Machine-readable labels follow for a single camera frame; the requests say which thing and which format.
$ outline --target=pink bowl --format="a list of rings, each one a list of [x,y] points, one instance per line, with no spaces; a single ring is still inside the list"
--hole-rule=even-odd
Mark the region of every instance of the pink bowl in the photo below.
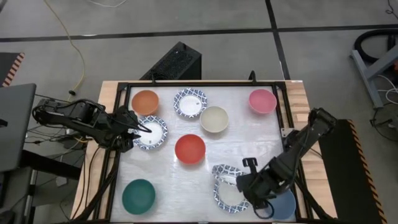
[[[276,108],[276,97],[268,90],[254,90],[249,97],[251,108],[260,114],[267,114]]]

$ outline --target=patterned plate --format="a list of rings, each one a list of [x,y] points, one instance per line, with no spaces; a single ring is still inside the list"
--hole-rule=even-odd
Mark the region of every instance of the patterned plate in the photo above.
[[[238,212],[245,211],[250,206],[250,203],[246,199],[244,199],[238,205],[227,205],[222,201],[222,199],[220,199],[220,194],[218,193],[218,189],[220,187],[219,181],[221,181],[223,183],[227,183],[227,184],[235,187],[236,186],[236,177],[240,176],[240,175],[244,175],[246,173],[244,173],[243,171],[240,171],[238,168],[231,167],[231,166],[228,166],[225,164],[213,166],[211,173],[216,178],[216,184],[215,184],[214,190],[213,190],[214,199],[216,200],[217,205],[221,209],[226,210],[229,213],[238,213]]]
[[[140,124],[150,129],[151,133],[134,130],[134,134],[139,134],[141,138],[133,140],[133,142],[144,150],[151,150],[160,146],[167,137],[167,126],[164,120],[156,116],[146,116],[142,118]]]
[[[194,118],[207,107],[207,97],[204,92],[186,88],[174,97],[175,111],[184,117]]]

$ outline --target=red bowl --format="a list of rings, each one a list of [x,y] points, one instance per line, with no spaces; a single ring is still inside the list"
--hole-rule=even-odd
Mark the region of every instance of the red bowl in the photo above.
[[[267,114],[276,108],[276,97],[268,90],[254,90],[249,97],[250,107],[257,113]]]
[[[205,153],[205,142],[195,134],[184,135],[175,143],[175,155],[185,164],[200,162]]]

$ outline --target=orange and black striped tape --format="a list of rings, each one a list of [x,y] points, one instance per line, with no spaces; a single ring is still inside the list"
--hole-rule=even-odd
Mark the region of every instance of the orange and black striped tape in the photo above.
[[[15,59],[14,63],[12,64],[10,71],[7,74],[6,79],[4,80],[4,82],[2,83],[3,87],[7,87],[9,85],[11,85],[12,80],[14,79],[17,70],[19,68],[19,66],[21,65],[22,61],[25,58],[25,54],[24,53],[20,53],[17,58]]]
[[[365,155],[363,154],[361,143],[359,143],[359,137],[356,134],[354,123],[353,123],[352,120],[347,120],[347,121],[349,122],[349,126],[351,127],[351,131],[353,132],[353,136],[354,136],[354,140],[356,142],[356,147],[358,149],[359,157],[362,160],[363,168],[365,170],[366,177],[368,178],[369,187],[370,187],[370,189],[372,190],[372,193],[373,193],[374,202],[376,203],[376,207],[379,210],[379,215],[380,215],[380,218],[381,218],[381,222],[382,222],[382,224],[387,224],[387,219],[386,219],[386,216],[384,215],[383,207],[381,206],[381,203],[380,203],[380,200],[379,200],[379,195],[377,194],[376,188],[374,186],[373,179],[372,179],[371,173],[369,171],[368,163],[366,162]]]

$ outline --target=white bowl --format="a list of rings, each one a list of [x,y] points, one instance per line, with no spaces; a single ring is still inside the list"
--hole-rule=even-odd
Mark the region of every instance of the white bowl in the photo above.
[[[222,132],[228,126],[228,114],[219,106],[211,106],[200,115],[201,126],[210,133]]]

